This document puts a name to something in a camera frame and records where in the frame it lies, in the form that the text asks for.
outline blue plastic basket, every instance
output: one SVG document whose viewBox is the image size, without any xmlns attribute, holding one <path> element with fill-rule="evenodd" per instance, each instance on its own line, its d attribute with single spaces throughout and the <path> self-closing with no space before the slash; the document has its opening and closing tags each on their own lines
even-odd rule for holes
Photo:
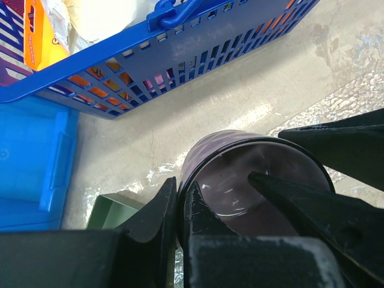
<svg viewBox="0 0 384 288">
<path fill-rule="evenodd" d="M 0 105 L 0 231 L 60 228 L 78 118 L 37 97 Z"/>
<path fill-rule="evenodd" d="M 12 78 L 10 70 L 28 76 L 3 83 L 10 85 L 0 87 L 0 103 L 37 95 L 95 116 L 115 118 L 287 34 L 318 1 L 188 0 L 173 7 L 170 1 L 161 0 L 146 21 L 38 73 L 0 64 L 4 79 Z M 22 32 L 20 19 L 4 4 L 0 10 L 0 17 L 10 24 L 10 28 L 0 28 L 11 35 L 0 38 L 20 53 L 11 54 L 5 47 L 2 52 L 22 61 L 22 43 L 17 40 Z M 119 68 L 110 68 L 111 61 L 117 61 Z M 86 84 L 73 82 L 73 75 Z M 111 83 L 118 88 L 111 89 Z"/>
</svg>

